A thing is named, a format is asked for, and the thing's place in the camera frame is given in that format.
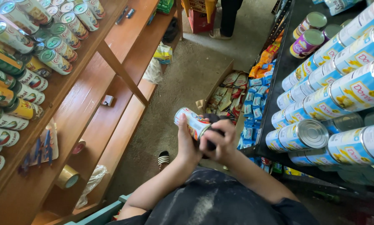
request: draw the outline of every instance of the can label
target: can label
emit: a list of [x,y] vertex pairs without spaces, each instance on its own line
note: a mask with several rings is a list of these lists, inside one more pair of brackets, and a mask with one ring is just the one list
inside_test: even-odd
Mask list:
[[374,27],[374,2],[340,31],[340,40],[349,46]]
[[187,117],[187,127],[190,135],[198,141],[203,133],[210,127],[210,122],[205,121],[204,118],[191,111],[189,108],[181,108],[174,116],[174,124],[179,125],[181,114],[185,114]]
[[324,65],[320,66],[309,76],[309,83],[315,90],[319,90],[337,79],[342,75],[335,69],[333,60],[327,61]]
[[283,128],[289,125],[288,121],[284,117],[284,111],[285,109],[282,109],[276,112],[275,114],[273,114],[272,125],[274,126],[274,128],[280,129],[280,128]]
[[72,49],[78,49],[81,46],[80,40],[74,35],[67,26],[58,26],[55,31],[66,41]]
[[35,21],[39,24],[48,23],[52,16],[47,12],[47,10],[36,0],[24,0],[23,2],[17,2],[20,8],[26,11]]
[[281,86],[283,90],[286,91],[294,86],[294,84],[298,83],[297,78],[295,77],[295,71],[290,73],[286,78],[283,79]]
[[26,68],[42,77],[49,77],[52,73],[52,69],[32,56],[31,60],[26,64]]
[[37,90],[30,88],[30,86],[21,84],[22,88],[20,89],[17,96],[21,99],[29,101],[34,104],[41,104],[45,100],[45,95]]
[[85,3],[88,5],[88,8],[92,11],[97,19],[102,19],[105,17],[106,12],[99,0],[88,0],[85,1]]
[[80,20],[74,15],[72,12],[67,12],[63,14],[61,17],[61,21],[68,26],[72,32],[80,39],[88,38],[88,31],[87,29],[81,24]]
[[333,102],[328,89],[329,86],[319,89],[304,100],[305,111],[315,120],[325,121],[350,113]]
[[290,47],[290,53],[295,58],[303,59],[312,53],[317,45],[312,45],[305,41],[304,36],[301,35]]
[[19,132],[0,128],[0,146],[13,146],[19,141]]
[[330,135],[341,133],[338,128],[334,125],[333,120],[326,120],[322,122],[322,124],[326,127]]
[[67,75],[73,70],[72,64],[56,52],[55,57],[45,64],[62,75]]
[[336,68],[343,74],[349,74],[374,60],[374,40],[370,32],[365,33],[348,48],[336,55]]
[[[76,8],[79,8],[79,11],[82,11],[84,10],[82,9],[82,7],[84,6],[87,7],[86,4],[76,5],[74,10],[76,10]],[[99,28],[99,23],[96,20],[93,13],[91,12],[91,10],[89,10],[89,8],[87,8],[87,10],[84,13],[76,15],[80,19],[81,23],[83,23],[89,31],[96,31]]]
[[22,54],[29,53],[34,48],[34,42],[32,40],[12,28],[9,24],[7,24],[5,31],[0,33],[0,41],[7,43]]
[[41,106],[34,103],[19,99],[18,106],[8,114],[18,116],[27,120],[34,120],[40,118],[44,114]]
[[301,64],[296,70],[296,78],[299,82],[303,81],[307,76],[309,76],[313,71],[315,71],[318,67],[313,62],[313,55],[309,57],[303,64]]
[[27,127],[27,125],[29,125],[28,120],[11,116],[6,113],[4,113],[0,118],[0,128],[9,130],[23,130]]
[[327,151],[326,147],[305,151],[306,158],[316,166],[340,165]]
[[367,64],[331,84],[331,95],[343,109],[353,112],[374,106],[373,66]]
[[308,77],[291,88],[291,96],[295,102],[303,100],[306,96],[312,93],[314,93],[314,90],[309,84]]
[[337,35],[338,34],[336,34],[313,54],[313,60],[316,65],[323,65],[344,49],[344,46],[339,42]]
[[290,91],[291,89],[279,95],[277,98],[277,106],[279,106],[280,109],[284,109],[295,102]]
[[26,69],[23,76],[17,79],[20,83],[30,86],[30,88],[43,91],[48,87],[48,81],[39,75]]
[[8,74],[19,74],[23,71],[24,65],[14,56],[0,49],[0,69]]
[[345,131],[332,135],[328,148],[330,154],[342,164],[374,165],[372,158],[364,149],[360,141],[360,133],[364,128]]
[[291,161],[298,166],[313,166],[314,164],[307,159],[305,151],[289,152],[288,156]]
[[296,132],[296,124],[291,124],[280,129],[279,140],[281,145],[289,151],[312,149],[299,140],[298,133]]
[[266,145],[277,153],[288,152],[288,150],[281,145],[279,140],[280,129],[269,132],[266,135]]
[[39,30],[40,25],[34,21],[31,21],[28,15],[16,7],[15,3],[5,3],[5,5],[2,7],[4,7],[5,11],[7,12],[13,9],[11,12],[5,13],[0,8],[0,13],[28,35],[34,34]]

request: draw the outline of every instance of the packing tape roll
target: packing tape roll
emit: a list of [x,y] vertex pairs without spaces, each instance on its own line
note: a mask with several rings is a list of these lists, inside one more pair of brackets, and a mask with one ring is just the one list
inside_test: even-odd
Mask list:
[[55,184],[61,189],[67,189],[72,187],[79,180],[79,178],[80,174],[77,171],[75,171],[72,167],[65,165]]
[[84,141],[83,139],[80,139],[79,143],[74,147],[72,154],[73,155],[79,154],[85,148],[85,146],[86,146],[86,141]]

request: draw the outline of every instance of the cloth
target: cloth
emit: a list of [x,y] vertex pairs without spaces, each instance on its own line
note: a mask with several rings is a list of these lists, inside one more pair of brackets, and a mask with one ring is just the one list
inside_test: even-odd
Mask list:
[[234,32],[237,11],[240,9],[243,0],[222,0],[222,22],[220,23],[220,33],[226,37],[231,37]]
[[107,225],[317,225],[299,202],[283,199],[270,205],[222,172],[197,167],[184,185],[160,200],[153,210]]

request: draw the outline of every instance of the slipper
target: slipper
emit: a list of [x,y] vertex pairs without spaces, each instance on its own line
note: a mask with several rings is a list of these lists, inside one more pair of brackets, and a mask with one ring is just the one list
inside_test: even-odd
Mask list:
[[168,151],[162,151],[158,156],[158,165],[160,166],[162,163],[169,164],[170,156]]
[[232,37],[222,37],[220,34],[220,28],[213,29],[213,36],[209,33],[209,36],[213,39],[219,39],[219,40],[230,40]]

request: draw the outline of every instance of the hand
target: hand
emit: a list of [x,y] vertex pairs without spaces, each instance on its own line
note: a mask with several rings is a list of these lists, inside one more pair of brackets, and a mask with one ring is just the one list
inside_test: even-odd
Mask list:
[[[234,147],[235,126],[230,120],[220,120],[212,124],[212,128],[224,132],[224,136],[213,130],[207,130],[201,136],[199,149],[211,160],[222,165],[229,166],[234,162],[237,155],[237,149]],[[215,151],[209,151],[206,148],[207,141],[210,140],[216,145]]]
[[184,113],[181,115],[179,121],[178,138],[179,152],[177,153],[177,157],[182,158],[187,163],[194,163],[196,166],[202,158],[202,152],[194,147],[193,139],[187,127],[187,118]]

